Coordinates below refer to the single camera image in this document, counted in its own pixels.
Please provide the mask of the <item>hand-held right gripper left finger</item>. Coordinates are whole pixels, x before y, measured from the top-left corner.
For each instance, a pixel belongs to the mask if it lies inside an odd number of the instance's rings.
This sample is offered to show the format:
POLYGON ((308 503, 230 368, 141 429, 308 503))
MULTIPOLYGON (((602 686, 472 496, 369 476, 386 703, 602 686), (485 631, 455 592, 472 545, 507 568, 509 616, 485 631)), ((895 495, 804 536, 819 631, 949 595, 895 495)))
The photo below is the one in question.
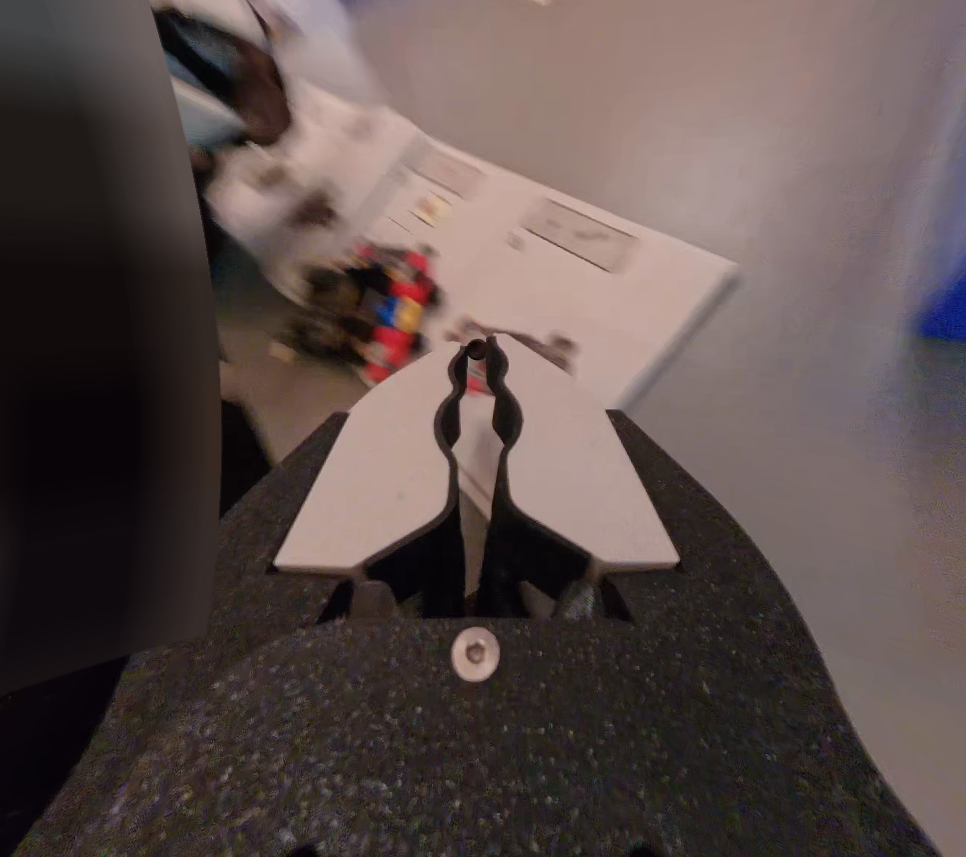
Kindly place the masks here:
POLYGON ((348 413, 274 558, 283 572, 357 574, 458 508, 467 356, 426 354, 348 413))

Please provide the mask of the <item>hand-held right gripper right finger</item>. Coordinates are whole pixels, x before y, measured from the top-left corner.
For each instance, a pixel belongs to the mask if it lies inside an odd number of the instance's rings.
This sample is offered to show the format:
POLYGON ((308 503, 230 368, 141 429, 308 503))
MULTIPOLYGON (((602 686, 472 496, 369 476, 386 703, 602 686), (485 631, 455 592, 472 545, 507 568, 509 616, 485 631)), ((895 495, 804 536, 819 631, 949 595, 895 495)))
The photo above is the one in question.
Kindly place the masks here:
POLYGON ((513 336, 491 336, 487 375, 508 499, 583 552, 594 574, 672 569, 674 547, 605 408, 513 336))

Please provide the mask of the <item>black lego car chassis model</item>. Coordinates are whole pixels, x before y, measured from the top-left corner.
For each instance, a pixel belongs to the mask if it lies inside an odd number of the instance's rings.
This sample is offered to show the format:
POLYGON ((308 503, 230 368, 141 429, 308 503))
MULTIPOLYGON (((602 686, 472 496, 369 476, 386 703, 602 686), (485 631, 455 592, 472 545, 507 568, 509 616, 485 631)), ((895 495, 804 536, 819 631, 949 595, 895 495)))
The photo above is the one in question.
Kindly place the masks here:
POLYGON ((425 351, 424 322, 440 308, 438 252, 364 241, 304 271, 303 303, 277 340, 284 357, 356 368, 375 386, 425 351))

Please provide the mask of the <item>white lego instruction booklet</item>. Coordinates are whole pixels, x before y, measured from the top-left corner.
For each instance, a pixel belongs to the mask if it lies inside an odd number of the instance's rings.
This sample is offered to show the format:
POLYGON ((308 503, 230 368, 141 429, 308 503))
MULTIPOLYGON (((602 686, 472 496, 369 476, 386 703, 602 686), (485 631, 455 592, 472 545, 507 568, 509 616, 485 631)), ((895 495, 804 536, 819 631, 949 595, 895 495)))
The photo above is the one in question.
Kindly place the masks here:
POLYGON ((208 201, 297 304, 309 267, 366 241, 430 247, 441 305, 421 321, 425 350, 468 322, 564 338, 577 384, 627 409, 736 280, 721 256, 433 139, 387 107, 301 83, 292 111, 272 147, 222 156, 208 201))

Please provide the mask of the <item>person's left hand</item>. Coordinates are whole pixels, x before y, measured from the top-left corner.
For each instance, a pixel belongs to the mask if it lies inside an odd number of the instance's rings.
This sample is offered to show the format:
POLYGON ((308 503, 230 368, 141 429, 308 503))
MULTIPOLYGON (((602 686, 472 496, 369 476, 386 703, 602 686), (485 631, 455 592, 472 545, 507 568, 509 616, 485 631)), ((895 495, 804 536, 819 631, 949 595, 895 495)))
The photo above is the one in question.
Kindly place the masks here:
POLYGON ((234 37, 229 69, 230 103, 255 145, 275 144, 289 130, 292 114, 284 79, 273 56, 246 39, 234 37))

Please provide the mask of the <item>blue plastic bin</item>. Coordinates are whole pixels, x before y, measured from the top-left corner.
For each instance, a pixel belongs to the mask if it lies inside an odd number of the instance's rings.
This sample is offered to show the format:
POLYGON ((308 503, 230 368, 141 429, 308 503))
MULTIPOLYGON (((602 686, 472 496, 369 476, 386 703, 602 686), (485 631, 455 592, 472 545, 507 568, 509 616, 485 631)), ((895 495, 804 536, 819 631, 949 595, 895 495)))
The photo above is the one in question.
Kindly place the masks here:
POLYGON ((965 344, 965 256, 931 296, 915 329, 923 338, 965 344))

